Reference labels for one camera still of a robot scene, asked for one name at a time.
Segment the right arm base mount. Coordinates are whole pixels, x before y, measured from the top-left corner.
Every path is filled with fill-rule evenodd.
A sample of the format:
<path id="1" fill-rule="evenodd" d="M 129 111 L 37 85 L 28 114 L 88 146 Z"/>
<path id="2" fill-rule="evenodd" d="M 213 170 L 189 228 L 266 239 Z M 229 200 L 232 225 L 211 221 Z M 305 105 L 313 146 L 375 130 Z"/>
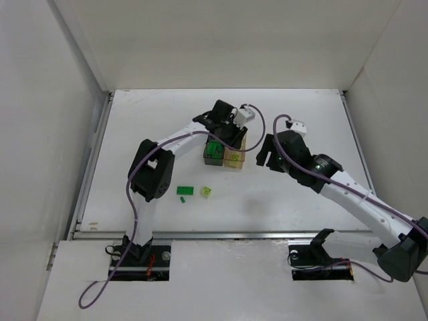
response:
<path id="1" fill-rule="evenodd" d="M 323 229 L 313 239 L 288 242 L 287 262 L 293 281 L 353 281 L 348 259 L 330 257 L 323 248 L 333 229 Z"/>

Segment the dark green lego plate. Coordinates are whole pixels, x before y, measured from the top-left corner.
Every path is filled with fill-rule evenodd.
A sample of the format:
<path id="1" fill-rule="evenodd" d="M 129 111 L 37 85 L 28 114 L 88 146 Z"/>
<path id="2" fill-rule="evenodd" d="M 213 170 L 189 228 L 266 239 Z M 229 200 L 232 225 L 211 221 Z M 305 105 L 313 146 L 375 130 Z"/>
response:
<path id="1" fill-rule="evenodd" d="M 194 187 L 192 186 L 178 186 L 177 187 L 178 195 L 194 195 Z"/>

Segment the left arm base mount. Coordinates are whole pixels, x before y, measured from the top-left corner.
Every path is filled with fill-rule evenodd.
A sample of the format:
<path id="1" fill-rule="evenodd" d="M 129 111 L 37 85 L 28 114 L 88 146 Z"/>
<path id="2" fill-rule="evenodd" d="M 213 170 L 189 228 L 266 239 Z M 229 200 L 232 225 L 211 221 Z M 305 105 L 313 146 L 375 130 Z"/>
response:
<path id="1" fill-rule="evenodd" d="M 169 281 L 170 262 L 170 245 L 153 245 L 151 242 L 144 246 L 132 244 L 111 280 L 117 282 Z"/>

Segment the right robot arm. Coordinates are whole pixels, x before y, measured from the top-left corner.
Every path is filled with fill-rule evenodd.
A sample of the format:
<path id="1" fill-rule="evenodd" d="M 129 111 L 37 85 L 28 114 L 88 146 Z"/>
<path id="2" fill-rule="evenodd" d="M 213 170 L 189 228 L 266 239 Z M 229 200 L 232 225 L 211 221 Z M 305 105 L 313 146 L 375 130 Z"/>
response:
<path id="1" fill-rule="evenodd" d="M 311 154 L 293 130 L 267 134 L 256 156 L 258 166 L 288 174 L 295 182 L 336 203 L 373 232 L 372 237 L 324 228 L 310 243 L 291 248 L 297 266 L 310 273 L 344 260 L 377 264 L 389 280 L 408 282 L 427 258 L 427 218 L 414 219 L 358 184 L 333 158 Z"/>

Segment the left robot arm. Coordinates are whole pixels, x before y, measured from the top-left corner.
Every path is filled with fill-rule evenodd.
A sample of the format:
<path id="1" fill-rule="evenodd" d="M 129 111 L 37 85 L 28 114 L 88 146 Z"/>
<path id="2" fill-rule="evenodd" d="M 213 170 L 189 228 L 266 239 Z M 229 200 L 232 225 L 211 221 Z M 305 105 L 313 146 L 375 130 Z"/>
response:
<path id="1" fill-rule="evenodd" d="M 217 100 L 211 110 L 194 117 L 180 131 L 157 142 L 140 143 L 126 183 L 134 223 L 122 238 L 125 258 L 143 263 L 149 256 L 156 201 L 170 187 L 175 161 L 209 138 L 239 149 L 246 124 L 254 118 L 255 112 L 245 106 L 235 108 Z"/>

